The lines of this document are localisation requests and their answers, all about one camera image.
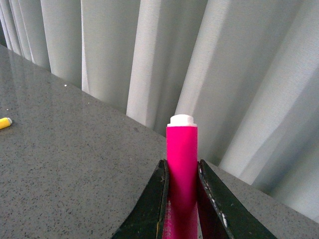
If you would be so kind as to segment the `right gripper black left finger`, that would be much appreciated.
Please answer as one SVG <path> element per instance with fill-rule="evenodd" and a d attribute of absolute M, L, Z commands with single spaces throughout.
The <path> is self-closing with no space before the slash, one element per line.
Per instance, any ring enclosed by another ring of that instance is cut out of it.
<path fill-rule="evenodd" d="M 112 235 L 114 239 L 160 239 L 163 236 L 169 170 L 160 160 L 135 207 Z"/>

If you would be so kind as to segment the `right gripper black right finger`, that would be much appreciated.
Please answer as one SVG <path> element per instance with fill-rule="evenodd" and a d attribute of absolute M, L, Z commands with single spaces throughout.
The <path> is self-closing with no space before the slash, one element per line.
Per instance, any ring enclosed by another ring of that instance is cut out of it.
<path fill-rule="evenodd" d="M 204 239 L 275 239 L 204 161 L 198 162 L 197 208 Z"/>

